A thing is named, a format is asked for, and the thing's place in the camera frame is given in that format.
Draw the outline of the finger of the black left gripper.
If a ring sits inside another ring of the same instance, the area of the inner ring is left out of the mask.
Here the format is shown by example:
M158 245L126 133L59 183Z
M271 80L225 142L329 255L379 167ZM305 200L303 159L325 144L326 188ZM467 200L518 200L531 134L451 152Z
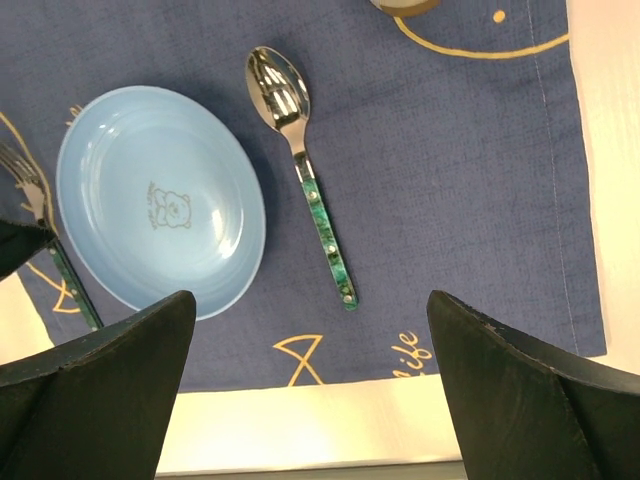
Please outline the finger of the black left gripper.
M56 238L47 228L1 220L0 278L4 280Z

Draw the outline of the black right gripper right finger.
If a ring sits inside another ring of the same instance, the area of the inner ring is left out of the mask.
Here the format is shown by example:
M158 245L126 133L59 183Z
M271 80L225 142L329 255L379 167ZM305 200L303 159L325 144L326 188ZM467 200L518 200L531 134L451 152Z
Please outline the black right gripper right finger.
M444 291L427 317L470 479L636 479L639 378L505 325Z

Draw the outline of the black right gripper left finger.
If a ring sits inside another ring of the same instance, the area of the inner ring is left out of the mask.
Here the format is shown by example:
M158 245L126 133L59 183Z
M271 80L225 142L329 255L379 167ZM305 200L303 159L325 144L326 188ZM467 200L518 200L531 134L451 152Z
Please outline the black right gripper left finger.
M179 291L2 365L2 478L154 478L195 316Z

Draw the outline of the fork with green handle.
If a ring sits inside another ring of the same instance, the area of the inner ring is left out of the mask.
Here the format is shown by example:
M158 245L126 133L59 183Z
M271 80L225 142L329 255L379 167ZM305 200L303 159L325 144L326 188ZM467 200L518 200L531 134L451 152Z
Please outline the fork with green handle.
M82 285L59 235L55 232L54 222L49 218L52 202L51 194L45 192L44 175L37 172L33 162L24 159L4 142L1 143L1 165L14 176L17 186L23 190L36 223L54 233L54 239L48 247L49 254L62 279L66 282L68 291L76 301L86 323L92 330L103 328L104 324Z

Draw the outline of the light blue plastic plate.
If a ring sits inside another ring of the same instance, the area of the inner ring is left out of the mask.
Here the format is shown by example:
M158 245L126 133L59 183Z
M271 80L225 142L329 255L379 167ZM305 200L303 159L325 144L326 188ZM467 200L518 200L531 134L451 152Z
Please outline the light blue plastic plate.
M187 290L198 319L219 315L263 258L265 202L248 155L172 90L121 87L86 105L62 141L56 193L81 262L135 310Z

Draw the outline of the blue fish-print placemat cloth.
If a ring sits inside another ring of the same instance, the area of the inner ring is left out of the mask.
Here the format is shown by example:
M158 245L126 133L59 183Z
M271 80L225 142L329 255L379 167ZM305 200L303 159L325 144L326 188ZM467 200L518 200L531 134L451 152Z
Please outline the blue fish-print placemat cloth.
M445 290L582 356L606 350L587 162L562 1L5 1L1 137L48 177L100 94L175 90L215 114L260 180L260 271L200 321L186 392L433 374ZM310 153L357 289L345 310L286 141L245 83L268 45L304 76Z

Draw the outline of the spoon with green handle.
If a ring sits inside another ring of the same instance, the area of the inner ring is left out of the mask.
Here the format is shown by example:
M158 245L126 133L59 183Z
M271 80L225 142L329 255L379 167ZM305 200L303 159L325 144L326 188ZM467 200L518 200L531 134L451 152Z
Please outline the spoon with green handle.
M342 304L346 310L353 311L359 300L306 149L305 133L311 113L306 84L294 65L268 46L256 47L249 53L246 83L260 117L289 145L298 180Z

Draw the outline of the metal cup with brown base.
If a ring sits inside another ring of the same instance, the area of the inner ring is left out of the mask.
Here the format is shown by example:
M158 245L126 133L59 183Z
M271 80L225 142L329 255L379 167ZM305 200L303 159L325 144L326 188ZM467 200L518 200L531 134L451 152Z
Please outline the metal cup with brown base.
M371 3L387 15L399 18L423 15L441 4L440 0L371 0Z

